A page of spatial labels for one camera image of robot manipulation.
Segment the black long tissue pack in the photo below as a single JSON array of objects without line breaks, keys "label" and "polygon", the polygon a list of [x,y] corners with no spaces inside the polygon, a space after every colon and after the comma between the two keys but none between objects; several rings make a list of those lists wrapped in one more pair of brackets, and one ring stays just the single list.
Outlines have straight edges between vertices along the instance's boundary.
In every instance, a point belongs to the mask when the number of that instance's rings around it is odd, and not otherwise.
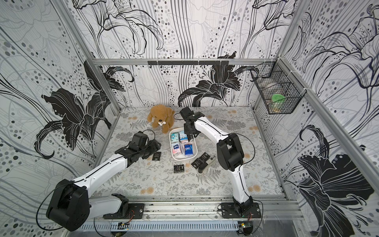
[{"label": "black long tissue pack", "polygon": [[198,169],[203,163],[210,159],[210,155],[204,152],[199,158],[194,160],[191,165],[193,168]]}]

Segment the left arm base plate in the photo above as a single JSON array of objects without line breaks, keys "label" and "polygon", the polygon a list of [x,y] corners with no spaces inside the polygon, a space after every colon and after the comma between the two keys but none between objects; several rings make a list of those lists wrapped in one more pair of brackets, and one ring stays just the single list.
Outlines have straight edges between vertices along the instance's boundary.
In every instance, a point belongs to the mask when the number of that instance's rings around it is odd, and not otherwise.
[{"label": "left arm base plate", "polygon": [[120,208],[117,212],[103,215],[104,219],[142,219],[145,210],[144,203],[130,203],[129,199],[121,194],[112,194],[112,197],[116,197],[121,201]]}]

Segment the teal cartoon tissue pack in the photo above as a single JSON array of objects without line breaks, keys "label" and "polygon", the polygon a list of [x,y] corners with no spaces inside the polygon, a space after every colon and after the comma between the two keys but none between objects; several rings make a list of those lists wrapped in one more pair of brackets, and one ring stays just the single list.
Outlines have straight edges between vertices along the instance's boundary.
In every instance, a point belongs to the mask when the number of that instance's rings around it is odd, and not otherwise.
[{"label": "teal cartoon tissue pack", "polygon": [[174,132],[170,134],[170,142],[172,144],[180,142],[180,135],[178,132]]}]

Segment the pink Tempo tissue pack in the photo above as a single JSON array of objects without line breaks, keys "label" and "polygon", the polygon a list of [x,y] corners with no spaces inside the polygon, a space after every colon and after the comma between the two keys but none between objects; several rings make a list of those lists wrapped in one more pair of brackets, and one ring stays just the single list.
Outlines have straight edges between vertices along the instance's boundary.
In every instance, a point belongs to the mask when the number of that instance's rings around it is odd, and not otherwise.
[{"label": "pink Tempo tissue pack", "polygon": [[172,149],[172,154],[174,156],[178,156],[178,155],[182,154],[181,145],[180,145],[179,142],[172,143],[171,144],[171,149]]}]

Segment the black square tissue pack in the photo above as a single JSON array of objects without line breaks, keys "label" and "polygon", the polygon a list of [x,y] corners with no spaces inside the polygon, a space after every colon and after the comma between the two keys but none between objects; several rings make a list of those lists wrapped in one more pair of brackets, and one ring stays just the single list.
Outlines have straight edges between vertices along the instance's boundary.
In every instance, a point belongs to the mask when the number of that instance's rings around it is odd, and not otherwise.
[{"label": "black square tissue pack", "polygon": [[185,172],[185,167],[183,164],[181,165],[174,165],[174,173],[184,173]]}]

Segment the blue Tempo tissue pack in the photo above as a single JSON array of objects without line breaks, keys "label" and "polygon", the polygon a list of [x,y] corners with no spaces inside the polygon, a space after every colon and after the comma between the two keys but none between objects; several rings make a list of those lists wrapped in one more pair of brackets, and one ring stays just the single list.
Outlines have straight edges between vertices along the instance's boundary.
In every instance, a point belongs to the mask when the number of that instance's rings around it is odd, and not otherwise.
[{"label": "blue Tempo tissue pack", "polygon": [[193,156],[193,147],[192,147],[192,144],[185,144],[184,145],[184,155],[186,157]]}]

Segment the light blue tissue pack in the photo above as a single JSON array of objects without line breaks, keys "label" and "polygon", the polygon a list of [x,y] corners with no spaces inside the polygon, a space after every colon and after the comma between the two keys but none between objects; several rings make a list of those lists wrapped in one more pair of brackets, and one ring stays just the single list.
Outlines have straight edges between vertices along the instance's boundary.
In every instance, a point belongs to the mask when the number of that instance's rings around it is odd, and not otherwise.
[{"label": "light blue tissue pack", "polygon": [[179,138],[181,143],[188,143],[189,141],[188,136],[185,134],[183,130],[179,132]]}]

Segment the grey black stapler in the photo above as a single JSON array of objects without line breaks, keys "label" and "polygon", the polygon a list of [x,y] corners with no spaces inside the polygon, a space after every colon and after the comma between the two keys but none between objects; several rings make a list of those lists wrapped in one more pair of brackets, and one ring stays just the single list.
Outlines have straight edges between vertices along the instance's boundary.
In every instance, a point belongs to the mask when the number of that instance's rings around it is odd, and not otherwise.
[{"label": "grey black stapler", "polygon": [[216,157],[210,157],[207,161],[205,161],[204,163],[202,163],[199,167],[198,167],[198,173],[199,174],[203,174],[204,172],[206,172],[211,166],[212,164],[217,160]]}]

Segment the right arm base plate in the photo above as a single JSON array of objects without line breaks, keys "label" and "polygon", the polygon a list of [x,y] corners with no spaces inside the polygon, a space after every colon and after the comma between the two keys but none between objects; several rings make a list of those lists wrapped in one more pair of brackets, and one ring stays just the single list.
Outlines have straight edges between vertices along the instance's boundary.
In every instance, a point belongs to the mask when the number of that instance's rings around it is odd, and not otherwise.
[{"label": "right arm base plate", "polygon": [[257,202],[237,204],[233,202],[222,202],[218,205],[218,211],[224,219],[233,218],[261,218],[261,209]]}]

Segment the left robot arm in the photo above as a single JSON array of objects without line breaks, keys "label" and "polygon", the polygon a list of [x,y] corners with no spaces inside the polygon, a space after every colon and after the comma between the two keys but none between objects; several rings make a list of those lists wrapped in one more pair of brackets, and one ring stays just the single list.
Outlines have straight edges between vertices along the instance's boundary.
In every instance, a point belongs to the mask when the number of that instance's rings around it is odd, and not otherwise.
[{"label": "left robot arm", "polygon": [[142,131],[135,133],[128,145],[119,148],[105,162],[73,180],[60,181],[52,191],[46,217],[68,231],[79,229],[88,219],[142,219],[145,205],[130,203],[122,194],[94,198],[93,194],[116,174],[139,159],[158,152],[161,144]]}]

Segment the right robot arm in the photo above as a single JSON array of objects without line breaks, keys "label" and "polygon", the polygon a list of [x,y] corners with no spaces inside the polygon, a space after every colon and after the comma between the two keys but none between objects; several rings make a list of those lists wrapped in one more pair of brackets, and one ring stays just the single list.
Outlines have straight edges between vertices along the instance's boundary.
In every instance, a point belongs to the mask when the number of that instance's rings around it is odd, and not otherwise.
[{"label": "right robot arm", "polygon": [[189,107],[183,108],[180,115],[185,122],[184,132],[188,138],[195,138],[202,133],[216,145],[217,160],[230,174],[235,211],[242,216],[253,206],[254,201],[248,194],[243,174],[245,155],[239,136],[236,133],[222,131],[203,113],[195,113]]}]

